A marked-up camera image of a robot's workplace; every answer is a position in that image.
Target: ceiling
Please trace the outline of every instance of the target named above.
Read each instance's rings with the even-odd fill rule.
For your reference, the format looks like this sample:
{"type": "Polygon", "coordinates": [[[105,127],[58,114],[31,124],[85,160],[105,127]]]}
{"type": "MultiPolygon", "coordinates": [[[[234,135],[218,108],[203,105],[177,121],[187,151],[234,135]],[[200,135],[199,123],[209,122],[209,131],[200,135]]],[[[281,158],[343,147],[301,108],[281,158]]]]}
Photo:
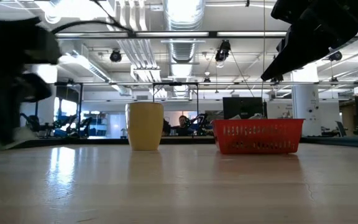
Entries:
{"type": "MultiPolygon", "coordinates": [[[[201,30],[272,30],[286,31],[288,24],[275,20],[270,17],[271,7],[274,5],[273,0],[257,1],[251,0],[251,7],[238,6],[244,1],[227,1],[227,0],[207,0],[204,13],[203,25],[201,30]]],[[[148,0],[146,9],[146,22],[149,30],[160,31],[165,30],[165,21],[162,11],[153,11],[151,6],[161,6],[162,0],[148,0]]],[[[23,19],[32,16],[40,16],[44,18],[43,10],[37,9],[37,5],[32,1],[3,1],[0,3],[0,19],[23,19]]],[[[78,19],[62,19],[57,24],[48,24],[44,22],[42,25],[50,29],[62,25],[66,22],[78,19]]],[[[85,32],[108,31],[106,26],[92,25],[74,27],[67,32],[85,32]]],[[[109,59],[113,49],[119,49],[117,40],[108,39],[88,39],[88,40],[72,40],[76,45],[84,45],[89,50],[89,58],[95,62],[96,66],[108,72],[108,75],[116,82],[133,82],[129,75],[131,71],[131,63],[123,54],[123,60],[120,63],[112,63],[109,59]]],[[[205,72],[210,73],[211,81],[215,82],[241,82],[260,81],[259,77],[263,70],[266,69],[277,53],[275,48],[280,39],[230,39],[232,54],[226,60],[223,68],[216,68],[214,61],[214,52],[219,47],[221,39],[205,39],[203,43],[198,44],[196,51],[195,64],[189,81],[202,82],[205,72]]],[[[161,78],[170,77],[169,52],[167,45],[161,43],[161,40],[151,40],[152,49],[161,69],[161,78]]],[[[348,45],[341,50],[344,55],[343,60],[358,54],[358,41],[348,45]]],[[[319,67],[319,79],[326,80],[331,75],[355,70],[358,68],[358,56],[353,57],[345,62],[334,62],[333,68],[328,61],[317,62],[319,67]]],[[[68,63],[60,66],[59,78],[72,78],[77,82],[100,82],[100,79],[93,76],[92,73],[81,68],[77,64],[68,63]]],[[[285,75],[285,80],[289,80],[289,75],[285,75]]],[[[353,73],[343,80],[358,80],[358,72],[353,73]]],[[[202,88],[215,88],[215,86],[203,86],[202,88]]],[[[114,91],[112,88],[105,86],[89,87],[88,91],[114,91]]]]}

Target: cable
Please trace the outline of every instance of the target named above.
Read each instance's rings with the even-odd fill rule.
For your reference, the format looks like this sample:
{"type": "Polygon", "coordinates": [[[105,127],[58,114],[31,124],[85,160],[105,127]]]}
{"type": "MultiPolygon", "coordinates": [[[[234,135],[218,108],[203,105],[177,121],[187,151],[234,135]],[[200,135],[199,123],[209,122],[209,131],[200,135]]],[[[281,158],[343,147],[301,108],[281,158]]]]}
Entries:
{"type": "Polygon", "coordinates": [[[241,74],[241,76],[242,76],[242,79],[243,79],[243,80],[244,80],[244,82],[246,83],[248,90],[251,92],[252,97],[255,97],[255,96],[254,96],[254,94],[252,93],[251,88],[249,88],[249,85],[248,85],[248,83],[247,83],[246,78],[245,78],[245,77],[244,77],[244,75],[242,74],[242,71],[241,71],[241,69],[240,69],[239,64],[237,63],[237,60],[236,60],[236,58],[235,58],[235,56],[234,56],[234,54],[233,54],[233,51],[232,51],[232,50],[230,50],[230,53],[231,53],[231,55],[233,56],[234,62],[236,63],[237,68],[239,69],[240,74],[241,74]]]}
{"type": "MultiPolygon", "coordinates": [[[[216,54],[218,50],[215,50],[213,53],[212,53],[212,56],[216,54]]],[[[209,63],[208,63],[208,66],[206,67],[204,73],[206,73],[209,69],[209,66],[211,65],[211,62],[212,62],[212,58],[209,60],[209,63]]]]}
{"type": "Polygon", "coordinates": [[[60,32],[62,30],[65,30],[67,28],[70,28],[70,27],[73,27],[73,26],[85,25],[85,24],[103,24],[103,25],[109,25],[109,26],[112,26],[112,27],[117,27],[118,29],[126,30],[126,31],[128,31],[130,33],[134,32],[132,29],[126,28],[123,25],[121,25],[113,16],[110,16],[110,14],[102,7],[102,5],[100,5],[98,0],[90,0],[90,1],[94,2],[95,4],[97,4],[107,14],[107,16],[110,18],[110,20],[112,20],[113,22],[106,22],[106,21],[75,21],[75,22],[69,22],[69,23],[64,24],[62,26],[56,27],[51,32],[53,34],[57,34],[58,32],[60,32]]]}
{"type": "Polygon", "coordinates": [[[215,91],[215,93],[219,93],[219,91],[218,91],[218,63],[217,63],[216,59],[215,59],[215,71],[216,71],[216,91],[215,91]]]}
{"type": "Polygon", "coordinates": [[[266,0],[264,0],[264,63],[263,72],[265,72],[265,61],[266,61],[266,0]]]}
{"type": "MultiPolygon", "coordinates": [[[[264,0],[264,62],[263,62],[263,70],[265,72],[265,61],[266,61],[266,0],[264,0]]],[[[264,81],[262,81],[262,89],[261,89],[260,99],[262,100],[262,115],[265,113],[265,104],[264,104],[264,81]]]]}

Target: ceiling beam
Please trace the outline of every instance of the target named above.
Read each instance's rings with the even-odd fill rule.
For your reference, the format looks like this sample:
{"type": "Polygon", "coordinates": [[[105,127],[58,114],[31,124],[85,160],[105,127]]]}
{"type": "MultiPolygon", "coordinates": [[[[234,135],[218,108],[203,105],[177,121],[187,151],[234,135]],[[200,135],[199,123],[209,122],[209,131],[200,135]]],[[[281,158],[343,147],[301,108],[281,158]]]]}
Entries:
{"type": "Polygon", "coordinates": [[[60,40],[80,39],[282,39],[287,31],[142,31],[142,32],[118,32],[118,31],[84,31],[61,32],[57,34],[60,40]]]}

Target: person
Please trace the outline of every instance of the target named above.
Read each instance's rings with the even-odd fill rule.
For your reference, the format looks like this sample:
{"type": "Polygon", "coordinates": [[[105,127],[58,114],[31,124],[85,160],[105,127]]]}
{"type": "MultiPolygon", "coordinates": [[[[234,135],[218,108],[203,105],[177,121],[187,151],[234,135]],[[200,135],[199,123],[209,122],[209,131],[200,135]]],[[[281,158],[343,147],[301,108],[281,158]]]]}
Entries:
{"type": "Polygon", "coordinates": [[[189,136],[193,132],[187,125],[187,117],[185,115],[181,115],[179,117],[179,127],[177,128],[177,133],[179,136],[189,136]]]}

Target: red basket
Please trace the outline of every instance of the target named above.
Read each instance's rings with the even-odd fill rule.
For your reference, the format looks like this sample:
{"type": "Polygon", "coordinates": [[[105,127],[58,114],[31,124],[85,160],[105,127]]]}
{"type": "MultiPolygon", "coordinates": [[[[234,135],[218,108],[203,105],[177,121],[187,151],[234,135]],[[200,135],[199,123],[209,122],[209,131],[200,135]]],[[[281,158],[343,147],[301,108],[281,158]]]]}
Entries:
{"type": "Polygon", "coordinates": [[[303,119],[214,120],[216,146],[222,154],[297,152],[303,119]]]}

